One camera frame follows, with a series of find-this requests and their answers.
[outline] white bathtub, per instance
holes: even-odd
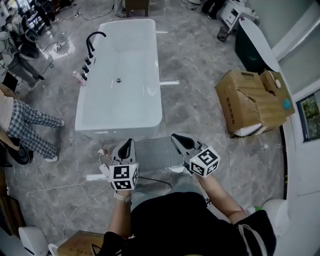
[[[106,37],[98,34],[93,41],[75,130],[98,139],[151,138],[162,119],[155,21],[115,21],[99,31]]]

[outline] plaid pants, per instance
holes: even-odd
[[[22,145],[37,152],[44,158],[54,158],[57,148],[41,138],[32,129],[31,124],[57,128],[62,125],[62,122],[56,117],[35,110],[29,105],[15,99],[7,135],[20,139]]]

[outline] white cable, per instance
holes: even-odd
[[[92,198],[100,195],[102,192],[106,191],[106,190],[109,189],[109,188],[111,188],[111,186],[108,186],[108,187],[106,187],[104,190],[100,191],[99,193],[94,194],[94,195],[91,196],[87,201],[85,201],[85,202],[83,202],[82,204],[80,204],[80,205],[71,213],[70,217],[66,220],[66,222],[65,222],[65,224],[64,224],[64,227],[63,227],[63,238],[62,238],[62,239],[65,239],[65,230],[66,230],[66,227],[67,227],[67,225],[68,225],[69,220],[70,220],[70,219],[72,218],[72,216],[74,215],[74,213],[75,213],[77,210],[79,210],[79,208],[80,208],[81,206],[83,206],[85,203],[87,203],[90,199],[92,199]]]
[[[51,188],[37,189],[37,190],[32,190],[32,191],[27,191],[25,188],[23,188],[22,186],[19,186],[19,185],[14,185],[14,184],[12,184],[12,185],[23,189],[27,194],[31,194],[31,193],[34,193],[34,192],[45,192],[45,191],[49,191],[49,190],[53,190],[53,189],[61,189],[61,188],[66,188],[66,187],[80,186],[80,185],[82,185],[82,184],[84,184],[86,182],[93,182],[93,181],[101,181],[101,179],[85,180],[82,183],[77,183],[77,184],[72,184],[72,185],[64,185],[64,186],[54,186],[54,187],[51,187]]]

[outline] marble floor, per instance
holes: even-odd
[[[59,161],[48,163],[35,155],[31,164],[16,164],[6,170],[9,193],[19,200],[26,223],[38,226],[51,243],[63,238],[64,228],[66,237],[77,230],[104,233],[114,206],[113,191],[108,189],[72,215],[78,206],[109,184],[100,180],[66,186],[83,183],[87,174],[99,173],[97,151],[113,149],[119,142],[93,141],[75,132],[80,88],[72,72],[83,65],[89,33],[102,23],[120,18],[107,14],[112,0],[74,3],[77,5],[57,15],[57,23],[51,29],[46,28],[37,42],[40,58],[31,63],[44,72],[45,81],[29,93],[26,84],[19,88],[32,107],[65,121],[61,129],[35,127],[40,135],[57,145]],[[82,16],[74,17],[78,10]],[[132,15],[131,19],[145,18],[143,12]],[[199,7],[194,11],[187,9],[180,0],[151,0],[149,18],[155,20],[157,31],[167,32],[156,36],[160,80],[179,80],[178,85],[161,87],[163,119],[157,136],[185,132],[213,146],[221,156],[214,175],[243,208],[261,206],[270,198],[282,198],[284,163],[280,131],[232,139],[226,128],[215,84],[228,70],[244,69],[234,51],[235,37],[231,35],[226,42],[220,42],[217,34],[222,22],[208,19]],[[58,53],[55,42],[61,44]],[[147,175],[168,182],[174,180],[168,171]],[[144,180],[138,180],[138,186],[148,190],[167,189],[161,183],[144,184]]]

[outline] black shirt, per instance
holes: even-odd
[[[257,231],[268,255],[273,255],[276,237],[264,210],[233,225],[214,216],[200,194],[176,192],[139,204],[131,213],[132,238],[126,240],[107,232],[98,256],[246,256],[238,224],[247,224]],[[252,254],[260,256],[255,237],[247,230],[244,234]]]

